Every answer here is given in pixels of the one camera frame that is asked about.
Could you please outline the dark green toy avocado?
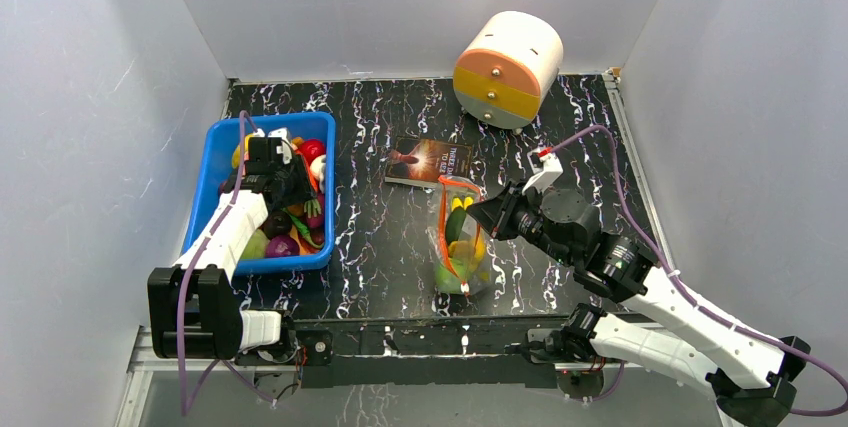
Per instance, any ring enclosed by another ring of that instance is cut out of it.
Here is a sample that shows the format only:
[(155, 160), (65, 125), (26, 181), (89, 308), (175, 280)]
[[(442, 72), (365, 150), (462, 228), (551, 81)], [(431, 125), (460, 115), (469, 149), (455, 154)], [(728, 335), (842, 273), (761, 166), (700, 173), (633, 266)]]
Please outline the dark green toy avocado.
[(453, 209), (447, 217), (444, 239), (448, 245), (459, 240), (463, 232), (466, 216), (467, 213), (465, 209), (463, 207), (457, 207)]

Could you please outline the clear zip top bag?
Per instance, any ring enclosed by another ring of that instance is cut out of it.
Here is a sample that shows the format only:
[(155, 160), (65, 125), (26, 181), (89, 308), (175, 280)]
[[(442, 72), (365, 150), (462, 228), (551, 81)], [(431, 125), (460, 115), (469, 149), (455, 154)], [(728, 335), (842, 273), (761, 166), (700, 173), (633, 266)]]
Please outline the clear zip top bag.
[(468, 208), (481, 189), (464, 177), (441, 175), (428, 201), (427, 235), (438, 292), (470, 297), (491, 284), (488, 237)]

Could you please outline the green toy lime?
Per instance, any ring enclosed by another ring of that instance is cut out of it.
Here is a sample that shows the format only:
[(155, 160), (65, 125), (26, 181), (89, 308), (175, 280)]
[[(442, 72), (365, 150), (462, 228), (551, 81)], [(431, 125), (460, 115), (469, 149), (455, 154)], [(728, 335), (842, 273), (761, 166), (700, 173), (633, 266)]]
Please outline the green toy lime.
[(454, 264), (453, 267), (458, 275), (443, 265), (437, 265), (434, 268), (436, 289), (439, 292), (452, 295), (474, 295), (485, 286), (485, 282), (476, 272), (460, 264)]

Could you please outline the yellow toy banana bunch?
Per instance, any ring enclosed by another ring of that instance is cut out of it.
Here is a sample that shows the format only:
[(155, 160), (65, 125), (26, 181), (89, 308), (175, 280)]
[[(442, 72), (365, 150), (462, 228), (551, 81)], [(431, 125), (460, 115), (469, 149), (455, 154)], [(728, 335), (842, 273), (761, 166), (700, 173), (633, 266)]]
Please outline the yellow toy banana bunch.
[[(473, 201), (474, 199), (470, 196), (454, 196), (449, 201), (448, 207), (450, 208), (450, 211), (448, 212), (448, 216), (451, 211), (457, 207), (463, 207), (466, 211)], [(484, 240), (485, 238), (479, 229), (478, 223), (467, 214), (463, 232), (459, 240), (451, 243), (450, 245), (446, 243), (451, 267), (457, 275), (458, 273), (453, 267), (454, 264), (464, 265), (472, 272), (475, 272), (478, 269), (485, 253)]]

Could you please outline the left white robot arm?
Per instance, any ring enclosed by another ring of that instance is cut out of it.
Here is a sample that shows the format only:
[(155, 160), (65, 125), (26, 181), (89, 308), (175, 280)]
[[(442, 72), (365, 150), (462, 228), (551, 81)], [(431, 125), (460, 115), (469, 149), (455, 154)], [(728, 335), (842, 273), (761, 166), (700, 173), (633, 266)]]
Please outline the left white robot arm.
[(271, 211), (314, 199), (302, 154), (281, 136), (253, 136), (223, 183), (211, 218), (175, 264), (147, 281), (150, 329), (160, 358), (230, 360), (259, 348), (275, 363), (294, 358), (297, 334), (279, 313), (243, 310), (231, 286), (250, 238)]

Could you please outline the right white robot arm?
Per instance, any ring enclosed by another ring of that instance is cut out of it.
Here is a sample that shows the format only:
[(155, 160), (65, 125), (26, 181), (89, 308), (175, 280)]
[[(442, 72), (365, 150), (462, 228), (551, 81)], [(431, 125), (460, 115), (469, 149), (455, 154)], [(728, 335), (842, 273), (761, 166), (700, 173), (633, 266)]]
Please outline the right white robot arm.
[(690, 385), (745, 426), (777, 426), (796, 397), (793, 380), (808, 353), (797, 337), (762, 342), (707, 318), (691, 305), (654, 256), (634, 240), (602, 230), (594, 208), (575, 191), (509, 183), (497, 196), (471, 204), (468, 215), (495, 240), (524, 238), (573, 267), (586, 290), (641, 313), (664, 327), (645, 330), (581, 303), (558, 331), (531, 329), (512, 346), (538, 363), (605, 357), (636, 363)]

